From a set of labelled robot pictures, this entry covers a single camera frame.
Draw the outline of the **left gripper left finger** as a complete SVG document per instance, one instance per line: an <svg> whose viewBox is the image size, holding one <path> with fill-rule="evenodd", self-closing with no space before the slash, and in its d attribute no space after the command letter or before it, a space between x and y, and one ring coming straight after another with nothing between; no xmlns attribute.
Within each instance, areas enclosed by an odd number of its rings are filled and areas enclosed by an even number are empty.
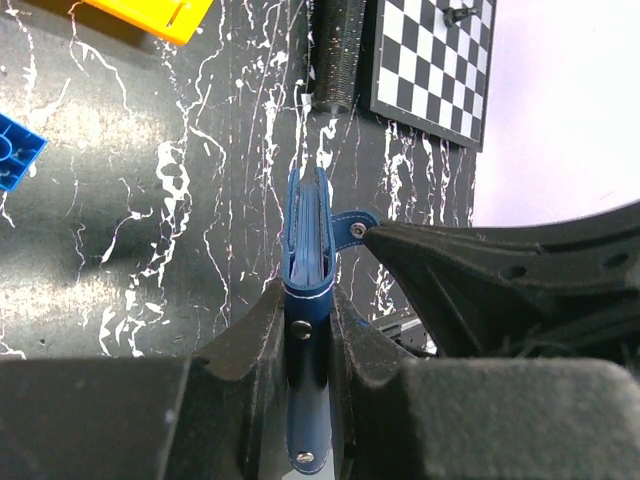
<svg viewBox="0 0 640 480"><path fill-rule="evenodd" d="M5 479L279 479L283 285L184 357L5 360Z"/></svg>

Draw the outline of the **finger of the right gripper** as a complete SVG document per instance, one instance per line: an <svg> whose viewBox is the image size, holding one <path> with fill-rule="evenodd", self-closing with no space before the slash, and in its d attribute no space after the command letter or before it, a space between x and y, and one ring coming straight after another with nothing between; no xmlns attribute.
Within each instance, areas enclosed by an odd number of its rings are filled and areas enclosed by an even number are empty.
<svg viewBox="0 0 640 480"><path fill-rule="evenodd" d="M639 208L529 227L387 221L365 246L441 356L639 356Z"/></svg>

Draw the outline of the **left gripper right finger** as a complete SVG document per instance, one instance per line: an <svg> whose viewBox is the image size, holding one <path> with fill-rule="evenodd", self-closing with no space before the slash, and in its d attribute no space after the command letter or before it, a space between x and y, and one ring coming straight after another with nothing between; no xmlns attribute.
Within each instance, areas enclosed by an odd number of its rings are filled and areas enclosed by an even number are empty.
<svg viewBox="0 0 640 480"><path fill-rule="evenodd" d="M334 292L340 479L635 479L639 385L593 359L418 359Z"/></svg>

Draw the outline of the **blue leather card holder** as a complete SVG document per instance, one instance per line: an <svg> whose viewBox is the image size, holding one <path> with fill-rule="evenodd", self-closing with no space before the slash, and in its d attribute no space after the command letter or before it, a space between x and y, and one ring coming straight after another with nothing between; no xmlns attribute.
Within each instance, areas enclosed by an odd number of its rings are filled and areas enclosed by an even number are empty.
<svg viewBox="0 0 640 480"><path fill-rule="evenodd" d="M379 221L366 211L334 214L326 170L291 172L282 251L286 448L293 468L315 475L327 461L332 439L329 326L336 255L360 245Z"/></svg>

